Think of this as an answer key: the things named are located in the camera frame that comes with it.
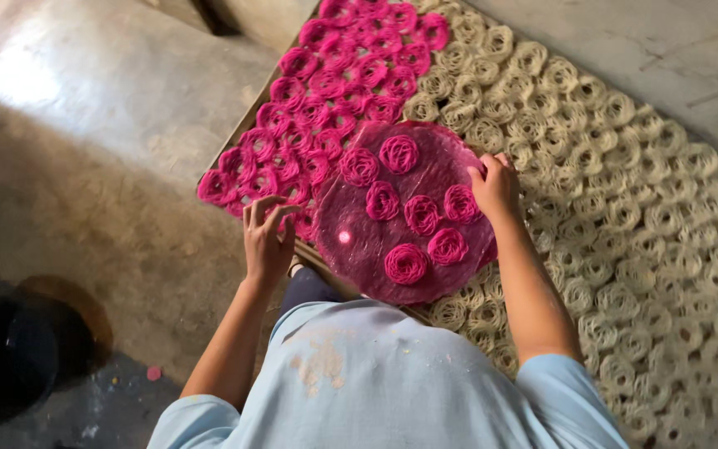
pink crumb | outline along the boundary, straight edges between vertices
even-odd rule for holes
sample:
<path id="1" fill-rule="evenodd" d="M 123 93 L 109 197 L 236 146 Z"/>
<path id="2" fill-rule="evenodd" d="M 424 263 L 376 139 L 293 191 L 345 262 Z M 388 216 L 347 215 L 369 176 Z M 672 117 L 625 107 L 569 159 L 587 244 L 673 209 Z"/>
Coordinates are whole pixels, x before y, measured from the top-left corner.
<path id="1" fill-rule="evenodd" d="M 162 377 L 162 369 L 160 367 L 148 367 L 146 370 L 146 379 L 154 382 Z"/>

woman's left hand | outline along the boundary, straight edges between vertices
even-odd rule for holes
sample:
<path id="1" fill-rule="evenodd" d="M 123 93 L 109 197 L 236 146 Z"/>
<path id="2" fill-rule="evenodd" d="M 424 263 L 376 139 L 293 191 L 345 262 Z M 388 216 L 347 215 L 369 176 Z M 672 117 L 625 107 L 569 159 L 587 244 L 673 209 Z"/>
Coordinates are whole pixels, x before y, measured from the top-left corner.
<path id="1" fill-rule="evenodd" d="M 246 281 L 261 290 L 272 290 L 282 278 L 295 251 L 295 229 L 292 220 L 285 220 L 283 240 L 278 226 L 285 215 L 301 210 L 297 205 L 280 205 L 286 198 L 278 195 L 255 200 L 243 208 L 243 237 L 246 245 Z M 280 205 L 265 220 L 268 208 Z"/>

black bucket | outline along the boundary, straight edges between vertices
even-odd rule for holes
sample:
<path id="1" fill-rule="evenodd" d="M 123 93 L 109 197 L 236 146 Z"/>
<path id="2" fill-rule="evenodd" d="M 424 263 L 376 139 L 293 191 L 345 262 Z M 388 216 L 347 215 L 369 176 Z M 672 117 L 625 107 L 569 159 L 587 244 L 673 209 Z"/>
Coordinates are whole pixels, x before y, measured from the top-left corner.
<path id="1" fill-rule="evenodd" d="M 93 338 L 67 304 L 42 296 L 0 297 L 0 421 L 86 375 Z"/>

finger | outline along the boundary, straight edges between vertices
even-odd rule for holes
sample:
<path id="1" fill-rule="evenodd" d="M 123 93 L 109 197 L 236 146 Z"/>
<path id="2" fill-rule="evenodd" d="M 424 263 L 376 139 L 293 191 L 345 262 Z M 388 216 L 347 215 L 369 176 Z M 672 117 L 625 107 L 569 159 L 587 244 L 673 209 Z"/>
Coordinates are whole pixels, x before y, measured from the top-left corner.
<path id="1" fill-rule="evenodd" d="M 295 252 L 295 226 L 293 225 L 292 217 L 287 217 L 284 223 L 284 241 L 282 242 L 282 254 L 284 255 L 287 264 L 290 263 L 289 259 L 292 259 L 293 252 Z"/>
<path id="2" fill-rule="evenodd" d="M 499 160 L 501 164 L 503 164 L 506 168 L 514 168 L 513 164 L 511 163 L 511 159 L 508 158 L 508 155 L 505 153 L 497 153 L 494 155 L 494 158 Z"/>
<path id="3" fill-rule="evenodd" d="M 481 162 L 484 162 L 487 170 L 493 170 L 503 166 L 503 164 L 500 163 L 500 160 L 495 159 L 494 156 L 489 153 L 486 153 L 481 157 Z"/>
<path id="4" fill-rule="evenodd" d="M 248 229 L 248 225 L 251 224 L 251 205 L 243 208 L 243 230 Z"/>
<path id="5" fill-rule="evenodd" d="M 258 228 L 265 223 L 265 210 L 272 205 L 284 202 L 286 198 L 279 195 L 268 195 L 254 201 L 251 205 L 251 226 Z"/>
<path id="6" fill-rule="evenodd" d="M 284 218 L 284 216 L 287 214 L 300 211 L 301 206 L 299 205 L 279 206 L 278 208 L 274 209 L 273 212 L 270 213 L 270 217 L 267 218 L 267 222 L 265 222 L 264 226 L 270 226 L 268 231 L 273 237 L 275 237 L 276 233 L 278 232 L 278 226 L 282 223 L 282 218 Z"/>
<path id="7" fill-rule="evenodd" d="M 468 167 L 467 174 L 470 175 L 470 180 L 472 181 L 473 189 L 478 188 L 479 186 L 481 186 L 484 183 L 484 177 L 481 176 L 481 172 L 478 171 L 478 168 Z"/>

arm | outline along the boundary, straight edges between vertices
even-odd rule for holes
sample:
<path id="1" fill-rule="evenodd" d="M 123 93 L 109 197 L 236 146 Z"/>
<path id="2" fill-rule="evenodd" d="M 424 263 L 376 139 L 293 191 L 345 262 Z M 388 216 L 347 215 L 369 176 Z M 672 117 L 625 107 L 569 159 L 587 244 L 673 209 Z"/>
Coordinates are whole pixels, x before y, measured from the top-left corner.
<path id="1" fill-rule="evenodd" d="M 520 366 L 542 354 L 568 355 L 583 364 L 577 329 L 520 216 L 517 173 L 503 154 L 481 160 L 486 179 L 475 168 L 467 170 L 475 201 L 497 239 L 500 280 Z"/>
<path id="2" fill-rule="evenodd" d="M 243 410 L 251 390 L 254 356 L 270 294 L 293 257 L 295 230 L 292 222 L 285 221 L 283 241 L 279 241 L 277 229 L 286 214 L 300 208 L 279 206 L 267 220 L 264 219 L 266 209 L 284 200 L 283 197 L 265 197 L 243 210 L 246 279 L 237 289 L 224 320 L 196 363 L 180 397 L 214 395 L 238 411 Z"/>

